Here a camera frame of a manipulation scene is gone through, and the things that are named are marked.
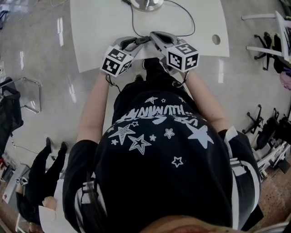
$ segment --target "forearm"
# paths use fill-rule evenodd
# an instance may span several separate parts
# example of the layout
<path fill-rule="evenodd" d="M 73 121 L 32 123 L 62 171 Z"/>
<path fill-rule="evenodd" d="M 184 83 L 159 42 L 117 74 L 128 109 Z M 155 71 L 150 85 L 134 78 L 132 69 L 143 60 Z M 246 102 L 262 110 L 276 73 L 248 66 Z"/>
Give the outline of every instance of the forearm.
<path fill-rule="evenodd" d="M 77 141 L 92 140 L 96 143 L 102 137 L 109 83 L 106 73 L 99 71 L 95 85 L 86 101 L 78 128 Z"/>
<path fill-rule="evenodd" d="M 190 71 L 186 85 L 201 115 L 219 132 L 230 126 L 220 103 L 194 71 Z"/>
<path fill-rule="evenodd" d="M 16 192 L 19 193 L 19 194 L 23 194 L 23 186 L 18 184 L 16 186 Z"/>

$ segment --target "black pants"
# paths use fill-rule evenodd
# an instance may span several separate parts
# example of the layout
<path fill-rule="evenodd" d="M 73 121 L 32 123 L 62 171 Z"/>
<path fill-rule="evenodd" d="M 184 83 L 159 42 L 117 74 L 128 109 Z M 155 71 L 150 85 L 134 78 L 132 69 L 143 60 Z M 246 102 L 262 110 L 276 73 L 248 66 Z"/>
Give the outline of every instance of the black pants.
<path fill-rule="evenodd" d="M 169 75 L 160 64 L 158 58 L 147 59 L 145 62 L 145 81 L 135 81 L 127 84 L 118 95 L 114 103 L 112 124 L 130 111 L 131 101 L 142 91 L 169 91 L 181 96 L 190 107 L 198 112 L 197 106 L 190 98 L 184 87 L 177 88 L 174 84 L 180 84 L 174 77 Z"/>
<path fill-rule="evenodd" d="M 50 147 L 45 147 L 35 158 L 29 173 L 25 195 L 32 205 L 42 205 L 45 197 L 54 196 L 55 188 L 65 163 L 65 153 L 59 150 L 53 165 L 45 172 L 46 160 L 51 153 Z"/>

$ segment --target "white chair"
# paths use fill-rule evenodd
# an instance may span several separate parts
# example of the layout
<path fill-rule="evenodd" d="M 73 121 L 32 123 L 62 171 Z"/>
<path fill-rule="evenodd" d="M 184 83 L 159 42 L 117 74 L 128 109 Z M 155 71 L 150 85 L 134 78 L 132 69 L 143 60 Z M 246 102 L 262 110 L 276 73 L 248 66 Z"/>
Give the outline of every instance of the white chair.
<path fill-rule="evenodd" d="M 252 47 L 252 46 L 247 46 L 247 50 L 253 50 L 253 51 L 258 51 L 258 52 L 263 52 L 263 53 L 269 53 L 277 56 L 282 56 L 287 62 L 290 62 L 291 57 L 289 56 L 289 49 L 288 49 L 288 33 L 286 31 L 286 28 L 291 28 L 291 21 L 285 20 L 278 11 L 275 12 L 275 14 L 259 14 L 259 15 L 247 15 L 247 16 L 242 16 L 242 20 L 251 20 L 251 19 L 276 19 L 277 25 L 279 28 L 279 34 L 280 34 L 280 39 L 281 39 L 281 47 L 282 47 L 282 52 L 271 50 L 271 49 L 265 49 L 265 48 L 260 48 L 260 47 Z"/>

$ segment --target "hand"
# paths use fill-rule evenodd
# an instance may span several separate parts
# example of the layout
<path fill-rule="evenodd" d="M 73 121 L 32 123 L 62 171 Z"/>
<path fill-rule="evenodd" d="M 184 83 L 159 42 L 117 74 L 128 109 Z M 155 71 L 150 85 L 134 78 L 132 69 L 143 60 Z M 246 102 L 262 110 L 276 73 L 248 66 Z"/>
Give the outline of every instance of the hand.
<path fill-rule="evenodd" d="M 54 197 L 46 197 L 42 204 L 44 207 L 47 207 L 49 209 L 55 210 L 56 209 L 56 200 Z"/>

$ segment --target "person in black clothes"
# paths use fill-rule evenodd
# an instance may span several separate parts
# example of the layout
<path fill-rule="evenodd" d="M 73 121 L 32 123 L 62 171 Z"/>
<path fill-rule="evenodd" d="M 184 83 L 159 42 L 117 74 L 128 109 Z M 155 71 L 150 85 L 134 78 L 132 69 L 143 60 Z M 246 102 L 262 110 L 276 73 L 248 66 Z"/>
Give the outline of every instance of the person in black clothes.
<path fill-rule="evenodd" d="M 46 197 L 54 196 L 67 150 L 67 143 L 62 142 L 58 157 L 49 170 L 45 172 L 46 160 L 52 153 L 52 141 L 48 137 L 46 147 L 36 156 L 30 168 L 25 195 L 23 195 L 23 186 L 17 185 L 16 187 L 17 208 L 20 215 L 30 223 L 31 232 L 38 232 L 41 229 L 38 206 L 43 205 Z"/>
<path fill-rule="evenodd" d="M 99 72 L 65 173 L 66 219 L 86 233 L 241 229 L 260 195 L 248 138 L 193 70 L 191 98 L 158 58 L 143 66 L 146 81 L 125 86 L 104 134 L 109 83 Z"/>

